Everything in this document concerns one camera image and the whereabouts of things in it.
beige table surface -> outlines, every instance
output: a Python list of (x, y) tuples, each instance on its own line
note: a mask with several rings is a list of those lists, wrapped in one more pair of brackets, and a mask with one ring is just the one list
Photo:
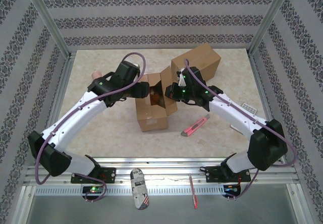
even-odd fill
[[(157, 73), (170, 65), (171, 59), (188, 49), (79, 50), (77, 51), (60, 117), (84, 94), (91, 74), (115, 71), (123, 56), (131, 51), (147, 60), (146, 73)], [(238, 104), (246, 102), (264, 112), (245, 49), (215, 49), (222, 57), (216, 75), (207, 82), (222, 89)], [(128, 61), (142, 65), (141, 58)], [(247, 139), (230, 128), (230, 123), (210, 113), (210, 119), (190, 137), (180, 133), (205, 116), (201, 107), (178, 103), (178, 111), (169, 116), (169, 128), (141, 132), (136, 119), (135, 100), (128, 98), (94, 118), (74, 137), (68, 147), (80, 155), (93, 157), (226, 157), (248, 148)]]

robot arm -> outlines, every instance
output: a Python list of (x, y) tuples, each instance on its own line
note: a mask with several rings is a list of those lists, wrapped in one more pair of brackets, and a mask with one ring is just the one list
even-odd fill
[[(190, 69), (193, 71), (194, 75), (205, 84), (200, 71), (196, 67), (191, 67)], [(257, 122), (268, 126), (284, 136), (282, 126), (278, 121), (272, 120), (268, 122), (265, 119), (254, 116), (238, 104), (234, 103), (222, 90), (216, 86), (209, 86), (218, 96), (229, 102), (229, 104), (224, 103), (222, 100), (206, 91), (192, 77), (186, 68), (177, 72), (177, 75), (179, 83), (173, 83), (166, 88), (166, 97), (184, 102), (188, 105), (197, 105), (203, 107), (207, 111), (217, 113), (234, 125), (250, 142), (247, 151), (233, 154), (222, 162), (221, 173), (223, 176), (221, 179), (224, 180), (224, 182), (229, 176), (243, 170), (257, 168), (265, 171), (273, 163), (279, 160), (281, 156), (287, 153), (287, 145), (285, 142), (231, 107), (231, 105), (235, 105)]]
[[(100, 99), (94, 98), (111, 91), (121, 89), (131, 84), (139, 76), (139, 66), (122, 61), (116, 72), (110, 72), (103, 77), (94, 79), (88, 86), (87, 92), (60, 120), (38, 134), (33, 131), (29, 136), (29, 145), (34, 158), (51, 135), (50, 141), (45, 146), (40, 163), (51, 176), (58, 176), (63, 172), (78, 173), (92, 178), (98, 178), (101, 174), (100, 165), (90, 156), (79, 156), (66, 151), (73, 137), (96, 115), (106, 108), (112, 107), (117, 101), (124, 101), (127, 97), (145, 98), (148, 95), (149, 84), (147, 82), (136, 83), (126, 91), (112, 94)], [(60, 128), (54, 133), (57, 125)]]

open cardboard box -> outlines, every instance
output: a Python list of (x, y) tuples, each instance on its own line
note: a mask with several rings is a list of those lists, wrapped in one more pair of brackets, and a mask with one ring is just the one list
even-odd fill
[(168, 66), (161, 73), (144, 75), (149, 83), (149, 95), (136, 99), (137, 120), (143, 132), (168, 128), (167, 116), (177, 111), (176, 101), (165, 96), (166, 87), (176, 82)]
[(214, 77), (221, 60), (205, 43), (173, 59), (171, 66), (161, 73), (144, 75), (141, 82), (149, 83), (149, 96), (136, 99), (137, 120), (143, 132), (168, 128), (167, 116), (177, 111), (177, 105), (165, 96), (165, 90), (173, 82), (178, 82), (176, 72), (185, 67), (185, 58), (189, 60), (190, 67), (200, 70), (205, 81)]
[(201, 72), (202, 78), (208, 81), (214, 77), (221, 57), (208, 43), (202, 44), (172, 60), (171, 71), (173, 77), (176, 76), (177, 71), (185, 67), (184, 59), (188, 59), (189, 66), (196, 67)]

metal bar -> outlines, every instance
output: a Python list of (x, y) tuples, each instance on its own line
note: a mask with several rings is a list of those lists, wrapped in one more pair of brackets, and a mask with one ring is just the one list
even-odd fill
[(256, 31), (250, 46), (248, 47), (248, 56), (253, 55), (256, 51), (257, 47), (259, 46), (263, 36), (265, 35), (268, 27), (270, 26), (271, 22), (273, 21), (275, 14), (277, 13), (279, 7), (283, 3), (284, 0), (273, 0), (269, 9), (264, 16), (258, 30)]
[[(117, 175), (129, 175), (131, 170), (133, 168), (140, 168), (145, 175), (182, 175), (182, 174), (197, 174), (197, 175), (203, 175), (204, 173), (201, 172), (199, 170), (199, 167), (202, 166), (189, 166), (189, 165), (180, 165), (178, 167), (174, 166), (174, 165), (167, 165), (167, 166), (158, 166), (158, 165), (154, 165), (154, 166), (144, 166), (144, 165), (134, 165), (134, 166), (117, 166), (114, 164), (111, 164), (111, 166), (107, 166), (107, 165), (102, 165), (103, 167), (116, 167), (117, 168)], [(27, 176), (32, 176), (34, 175), (34, 171), (35, 168), (34, 167), (29, 167), (27, 170), (26, 175)], [(39, 168), (39, 174), (40, 175), (47, 175), (48, 172), (44, 169), (44, 168)], [(250, 170), (251, 174), (254, 174), (256, 172), (256, 170)], [(275, 167), (271, 167), (268, 170), (264, 171), (264, 172), (260, 172), (260, 174), (295, 174), (296, 170), (293, 167), (282, 167), (282, 168), (275, 168)], [(71, 173), (69, 172), (64, 172), (61, 174), (61, 176), (64, 175), (68, 175), (70, 176)]]
[(35, 190), (35, 186), (22, 187), (18, 203), (15, 208), (15, 213), (11, 222), (12, 224), (25, 224), (27, 222)]
[(62, 76), (60, 78), (60, 82), (58, 85), (58, 90), (57, 90), (54, 102), (52, 104), (52, 110), (49, 115), (49, 119), (48, 119), (48, 123), (47, 123), (48, 127), (51, 126), (52, 124), (54, 124), (59, 118), (62, 104), (64, 101), (66, 88), (67, 88), (69, 78), (70, 78), (70, 75), (72, 72), (73, 63), (74, 63), (74, 60), (71, 60), (71, 59), (66, 59), (66, 61), (65, 61)]
[[(197, 195), (222, 195), (223, 185), (199, 185), (194, 187)], [(147, 187), (148, 195), (191, 195), (191, 188), (188, 185), (151, 186)], [(81, 186), (38, 186), (35, 196), (80, 196)], [(107, 189), (106, 196), (132, 196), (131, 185), (111, 186)]]
[(51, 35), (53, 36), (55, 42), (59, 46), (60, 50), (62, 51), (64, 57), (66, 59), (70, 56), (70, 51), (68, 46), (62, 37), (60, 30), (58, 29), (54, 19), (51, 17), (46, 5), (44, 4), (43, 0), (31, 0), (36, 7), (38, 13), (42, 17), (45, 25), (47, 26), (48, 30), (50, 31)]
[[(130, 172), (139, 167), (145, 174), (147, 186), (156, 185), (189, 185), (188, 175), (191, 174), (194, 184), (207, 184), (204, 173), (199, 171), (201, 166), (219, 166), (224, 158), (96, 158), (101, 166), (116, 167), (114, 185), (129, 185)], [(27, 170), (24, 185), (36, 185), (34, 178), (34, 166)], [(255, 170), (250, 170), (253, 177)], [(47, 175), (47, 171), (39, 169), (40, 178)], [(46, 185), (72, 185), (71, 173), (63, 173), (58, 177), (50, 177)], [(292, 184), (299, 183), (294, 167), (277, 168), (270, 167), (265, 172), (260, 172), (255, 181), (256, 184)]]
[(307, 205), (301, 185), (287, 184), (287, 189), (298, 223), (314, 224), (314, 220)]
[(71, 56), (70, 56), (70, 59), (75, 59), (75, 56), (76, 56), (76, 51), (73, 51), (71, 52)]
[(264, 89), (262, 87), (260, 77), (259, 77), (259, 74), (258, 74), (258, 71), (257, 71), (257, 68), (256, 68), (256, 64), (255, 64), (255, 62), (253, 60), (252, 55), (249, 56), (249, 61), (250, 61), (253, 77), (255, 79), (256, 86), (257, 86), (257, 89), (258, 89), (259, 97), (260, 97), (260, 100), (261, 100), (261, 103), (262, 103), (264, 114), (266, 116), (266, 119), (271, 121), (273, 119), (273, 116), (272, 116), (271, 110), (269, 108), (269, 104), (267, 102), (266, 95), (265, 95)]

patterned wallpaper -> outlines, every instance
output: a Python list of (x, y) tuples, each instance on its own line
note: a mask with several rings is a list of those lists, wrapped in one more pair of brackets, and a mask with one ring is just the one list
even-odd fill
[(32, 164), (28, 134), (46, 126), (64, 57), (30, 0), (0, 0), (0, 224)]
[(71, 51), (247, 47), (273, 0), (43, 0)]
[(271, 114), (284, 123), (314, 223), (323, 223), (323, 4), (284, 0), (254, 60)]

